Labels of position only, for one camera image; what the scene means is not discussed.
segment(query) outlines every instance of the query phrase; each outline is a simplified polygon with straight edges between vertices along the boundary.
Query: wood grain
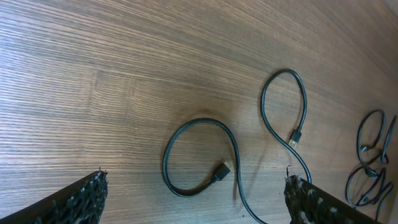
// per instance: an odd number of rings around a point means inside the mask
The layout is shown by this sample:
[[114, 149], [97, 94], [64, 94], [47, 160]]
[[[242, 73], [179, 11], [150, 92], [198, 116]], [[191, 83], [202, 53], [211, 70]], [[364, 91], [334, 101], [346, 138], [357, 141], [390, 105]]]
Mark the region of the wood grain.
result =
[[[281, 68], [296, 70], [307, 89], [297, 150], [313, 183], [344, 200], [363, 116], [398, 113], [397, 44], [398, 18], [383, 1], [2, 0], [0, 217], [101, 166], [109, 172], [102, 223], [254, 223], [233, 175], [194, 198], [163, 183], [173, 131], [208, 116], [236, 135], [252, 209], [288, 223], [285, 168], [303, 170], [259, 115], [261, 87]], [[299, 89], [282, 75], [269, 88], [267, 113], [283, 138], [299, 109]], [[394, 134], [394, 181], [397, 146]], [[225, 133], [199, 125], [173, 148], [170, 178], [193, 187], [231, 156]], [[361, 211], [373, 217], [376, 208]]]

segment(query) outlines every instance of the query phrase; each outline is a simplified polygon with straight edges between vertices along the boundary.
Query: cord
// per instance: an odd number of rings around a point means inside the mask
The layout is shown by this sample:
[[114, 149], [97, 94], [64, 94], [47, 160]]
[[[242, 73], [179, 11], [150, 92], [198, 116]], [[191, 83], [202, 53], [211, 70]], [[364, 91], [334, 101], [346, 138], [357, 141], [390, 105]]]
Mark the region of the cord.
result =
[[[361, 136], [362, 136], [362, 130], [363, 130], [363, 126], [365, 124], [365, 122], [368, 120], [368, 118], [373, 115], [379, 113], [381, 115], [381, 124], [380, 124], [380, 128], [379, 128], [379, 133], [377, 134], [376, 139], [374, 140], [374, 142], [372, 143], [371, 146], [369, 145], [361, 145]], [[396, 123], [396, 119], [397, 119], [397, 115], [394, 116], [394, 118], [391, 121], [391, 124], [387, 130], [387, 136], [386, 139], [384, 140], [384, 144], [382, 149], [380, 150], [380, 153], [378, 155], [376, 155], [375, 157], [373, 157], [371, 160], [365, 162], [363, 160], [362, 157], [362, 152], [374, 149], [377, 145], [377, 143], [379, 142], [383, 132], [384, 132], [384, 124], [386, 122], [386, 115], [385, 112], [383, 110], [374, 110], [371, 111], [369, 114], [367, 114], [364, 119], [362, 120], [361, 124], [359, 125], [358, 128], [358, 134], [356, 136], [356, 152], [358, 155], [358, 159], [361, 163], [361, 166], [358, 167], [357, 169], [355, 169], [348, 177], [347, 180], [347, 184], [346, 184], [346, 199], [348, 201], [348, 203], [350, 205], [352, 205], [353, 207], [363, 207], [365, 205], [369, 205], [369, 204], [377, 204], [379, 201], [379, 205], [377, 206], [377, 210], [376, 210], [376, 217], [375, 220], [377, 221], [379, 218], [379, 213], [380, 213], [380, 209], [381, 209], [381, 205], [384, 202], [384, 199], [386, 199], [386, 197], [392, 192], [392, 189], [394, 188], [393, 183], [390, 181], [387, 184], [385, 184], [386, 182], [386, 168], [383, 167], [380, 170], [380, 173], [377, 173], [377, 171], [375, 171], [374, 169], [370, 168], [370, 165], [373, 164], [377, 159], [380, 159], [380, 163], [381, 164], [388, 164], [389, 160], [387, 157], [387, 153], [386, 153], [386, 149], [390, 143], [391, 140], [391, 136], [392, 136], [392, 132], [394, 130], [395, 127], [395, 123]], [[357, 174], [360, 170], [364, 169], [366, 175], [368, 175], [368, 177], [375, 177], [376, 180], [373, 182], [373, 184], [370, 186], [370, 188], [368, 188], [368, 190], [365, 192], [365, 194], [363, 194], [359, 200], [354, 203], [350, 197], [349, 197], [349, 187], [351, 185], [351, 182], [355, 176], [355, 174]], [[376, 188], [376, 186], [378, 185], [378, 183], [381, 181], [379, 190], [377, 191], [377, 194], [373, 197], [369, 199], [369, 194]]]
[[[301, 90], [301, 94], [303, 97], [303, 112], [302, 112], [302, 117], [300, 119], [299, 125], [297, 126], [296, 130], [293, 132], [292, 137], [290, 138], [290, 142], [289, 144], [287, 144], [271, 127], [271, 125], [268, 122], [267, 116], [266, 116], [266, 112], [265, 112], [265, 98], [266, 98], [266, 91], [267, 88], [269, 86], [269, 84], [271, 83], [271, 81], [273, 81], [274, 78], [276, 78], [278, 75], [280, 75], [281, 73], [289, 73], [291, 75], [293, 75], [296, 80], [297, 83], [300, 87]], [[303, 126], [304, 123], [304, 119], [305, 119], [305, 115], [307, 114], [307, 95], [305, 93], [305, 88], [304, 88], [304, 84], [301, 81], [301, 78], [299, 77], [299, 75], [293, 71], [293, 70], [281, 70], [279, 72], [277, 72], [275, 75], [271, 76], [270, 79], [266, 82], [266, 84], [264, 85], [264, 88], [262, 90], [262, 94], [261, 94], [261, 116], [264, 120], [264, 123], [266, 125], [266, 127], [268, 128], [268, 130], [271, 132], [271, 134], [282, 144], [284, 145], [290, 152], [293, 153], [293, 155], [298, 159], [298, 161], [300, 161], [301, 165], [304, 168], [304, 171], [307, 175], [307, 180], [309, 183], [312, 183], [311, 180], [311, 175], [310, 175], [310, 171], [307, 167], [307, 165], [305, 165], [304, 161], [302, 160], [302, 158], [299, 156], [299, 154], [297, 154], [297, 152], [294, 150], [294, 147], [297, 145], [300, 136], [301, 136], [301, 128]], [[234, 150], [234, 155], [235, 155], [235, 168], [236, 168], [236, 181], [238, 183], [238, 189], [239, 189], [239, 195], [241, 197], [242, 203], [244, 205], [244, 207], [246, 208], [246, 210], [248, 211], [248, 213], [253, 217], [253, 219], [255, 219], [255, 221], [257, 221], [258, 223], [263, 223], [263, 224], [267, 224], [266, 222], [262, 221], [250, 208], [250, 206], [248, 205], [246, 198], [244, 196], [244, 192], [243, 192], [243, 186], [242, 186], [242, 178], [241, 178], [241, 160], [240, 160], [240, 156], [239, 156], [239, 149], [238, 149], [238, 144], [236, 143], [235, 137], [233, 136], [233, 133], [231, 132], [231, 130], [225, 125], [223, 124], [221, 121], [218, 121], [216, 119], [212, 119], [212, 118], [198, 118], [198, 119], [193, 119], [191, 121], [188, 121], [187, 123], [183, 124], [181, 127], [179, 127], [176, 132], [174, 132], [174, 134], [172, 135], [172, 137], [170, 138], [165, 152], [164, 152], [164, 156], [163, 156], [163, 166], [162, 166], [162, 175], [163, 175], [163, 179], [164, 182], [166, 183], [167, 187], [170, 189], [171, 192], [173, 192], [173, 194], [180, 196], [180, 197], [192, 197], [194, 195], [199, 194], [200, 192], [202, 192], [203, 190], [205, 190], [207, 187], [209, 187], [211, 184], [215, 183], [216, 181], [221, 181], [223, 180], [223, 178], [229, 173], [230, 169], [229, 167], [225, 164], [222, 163], [213, 173], [213, 175], [208, 178], [207, 180], [205, 180], [203, 183], [199, 185], [198, 187], [195, 187], [194, 189], [189, 189], [189, 190], [184, 190], [184, 189], [179, 189], [176, 186], [174, 186], [170, 179], [169, 179], [169, 175], [167, 173], [167, 161], [169, 159], [169, 154], [170, 151], [173, 147], [173, 144], [175, 142], [175, 140], [177, 140], [177, 138], [180, 136], [180, 134], [182, 134], [184, 131], [186, 131], [188, 128], [196, 125], [196, 124], [201, 124], [201, 123], [208, 123], [208, 124], [214, 124], [219, 126], [221, 129], [223, 129], [229, 139], [231, 140], [232, 146], [233, 146], [233, 150]]]

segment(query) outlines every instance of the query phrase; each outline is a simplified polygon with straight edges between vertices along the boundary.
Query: tangled black cable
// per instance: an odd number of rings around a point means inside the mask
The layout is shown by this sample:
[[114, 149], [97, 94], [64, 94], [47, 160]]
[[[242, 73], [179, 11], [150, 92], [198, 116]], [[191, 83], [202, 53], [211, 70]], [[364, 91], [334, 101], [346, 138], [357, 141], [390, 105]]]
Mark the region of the tangled black cable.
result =
[[[290, 138], [289, 144], [287, 144], [271, 127], [270, 123], [268, 122], [268, 119], [266, 116], [266, 111], [265, 111], [266, 91], [268, 89], [268, 86], [270, 85], [270, 83], [273, 81], [274, 78], [276, 78], [278, 75], [280, 75], [282, 73], [289, 73], [297, 80], [298, 86], [300, 87], [300, 91], [301, 91], [301, 94], [303, 97], [302, 116], [301, 116], [300, 122], [299, 122], [296, 130], [294, 130], [294, 132]], [[270, 79], [268, 79], [268, 81], [264, 85], [264, 88], [262, 89], [260, 106], [261, 106], [261, 116], [262, 116], [262, 119], [264, 120], [264, 123], [265, 123], [267, 129], [282, 145], [284, 145], [290, 152], [293, 153], [293, 155], [298, 159], [298, 161], [303, 166], [305, 174], [307, 175], [308, 182], [312, 183], [310, 171], [309, 171], [307, 165], [305, 165], [303, 159], [294, 150], [294, 147], [297, 145], [297, 143], [300, 139], [301, 128], [304, 123], [305, 115], [307, 114], [307, 95], [305, 93], [304, 84], [303, 84], [301, 78], [299, 77], [299, 75], [293, 70], [285, 69], [285, 70], [281, 70], [281, 71], [277, 72], [276, 74], [274, 74], [273, 76], [271, 76]], [[240, 157], [239, 157], [238, 145], [236, 144], [235, 137], [233, 136], [231, 130], [229, 130], [229, 128], [225, 124], [223, 124], [221, 121], [218, 121], [218, 120], [215, 120], [212, 118], [193, 119], [193, 120], [183, 124], [181, 127], [179, 127], [176, 130], [176, 132], [174, 132], [174, 134], [172, 135], [172, 137], [169, 140], [169, 143], [166, 146], [164, 156], [163, 156], [163, 166], [162, 166], [163, 173], [162, 174], [163, 174], [164, 182], [166, 183], [167, 187], [170, 189], [171, 192], [173, 192], [177, 196], [191, 197], [196, 194], [199, 194], [200, 192], [205, 190], [208, 186], [210, 186], [212, 183], [216, 182], [217, 180], [218, 181], [222, 180], [230, 172], [230, 169], [228, 168], [228, 166], [226, 164], [224, 164], [224, 163], [220, 164], [220, 166], [214, 171], [213, 176], [211, 178], [209, 178], [208, 180], [204, 181], [204, 184], [202, 184], [198, 187], [195, 187], [194, 189], [189, 189], [189, 190], [179, 189], [171, 183], [171, 181], [169, 179], [169, 175], [167, 173], [167, 161], [169, 159], [169, 154], [173, 147], [173, 144], [181, 133], [183, 133], [189, 127], [192, 127], [193, 125], [200, 124], [200, 123], [215, 124], [215, 125], [221, 127], [227, 133], [229, 139], [231, 140], [233, 149], [234, 149], [236, 180], [238, 182], [238, 189], [239, 189], [239, 194], [241, 196], [242, 203], [243, 203], [244, 207], [246, 208], [246, 210], [249, 212], [249, 214], [253, 217], [253, 219], [255, 219], [259, 223], [266, 224], [266, 222], [262, 221], [256, 214], [254, 214], [254, 212], [250, 209], [250, 206], [248, 205], [248, 203], [246, 201], [246, 198], [245, 198], [244, 192], [243, 192], [243, 186], [242, 186], [241, 162], [240, 162]]]
[[[365, 122], [368, 120], [368, 118], [372, 114], [376, 114], [376, 113], [379, 113], [381, 115], [381, 124], [380, 124], [379, 133], [377, 134], [377, 137], [371, 146], [369, 146], [369, 145], [362, 146], [361, 145], [361, 135], [362, 135], [363, 126], [364, 126]], [[358, 159], [361, 163], [361, 166], [358, 167], [357, 169], [355, 169], [349, 175], [347, 184], [346, 184], [346, 199], [350, 205], [352, 205], [354, 207], [363, 207], [363, 206], [369, 205], [369, 204], [373, 204], [373, 205], [377, 204], [378, 201], [380, 201], [379, 205], [377, 206], [377, 210], [376, 210], [376, 217], [375, 217], [376, 221], [379, 218], [381, 205], [382, 205], [384, 199], [386, 199], [386, 197], [391, 193], [392, 189], [394, 188], [394, 185], [392, 184], [391, 181], [388, 182], [387, 184], [385, 184], [385, 182], [386, 182], [386, 168], [385, 167], [383, 167], [380, 170], [380, 173], [377, 173], [377, 171], [372, 169], [370, 167], [370, 165], [373, 162], [375, 162], [377, 159], [380, 159], [381, 164], [389, 163], [386, 150], [387, 150], [387, 147], [391, 140], [391, 136], [392, 136], [392, 132], [394, 130], [396, 119], [397, 119], [397, 115], [395, 115], [391, 121], [391, 124], [387, 131], [386, 140], [384, 140], [383, 147], [380, 150], [379, 154], [376, 155], [375, 157], [373, 157], [371, 160], [365, 162], [362, 158], [362, 152], [374, 149], [376, 147], [377, 143], [379, 142], [379, 140], [384, 132], [384, 126], [385, 126], [384, 124], [386, 122], [386, 115], [383, 110], [378, 109], [378, 110], [371, 111], [368, 115], [366, 115], [364, 117], [361, 124], [359, 125], [358, 134], [356, 136], [356, 152], [358, 155]], [[351, 185], [351, 182], [352, 182], [355, 174], [358, 173], [362, 169], [364, 169], [365, 174], [368, 175], [368, 177], [375, 177], [376, 180], [373, 182], [373, 184], [370, 186], [370, 188], [365, 192], [365, 194], [363, 194], [356, 203], [353, 203], [349, 197], [349, 186]], [[380, 181], [381, 181], [381, 184], [380, 184], [379, 190], [377, 191], [377, 194], [373, 198], [369, 198], [369, 194], [375, 189], [375, 187], [378, 185], [378, 183]]]

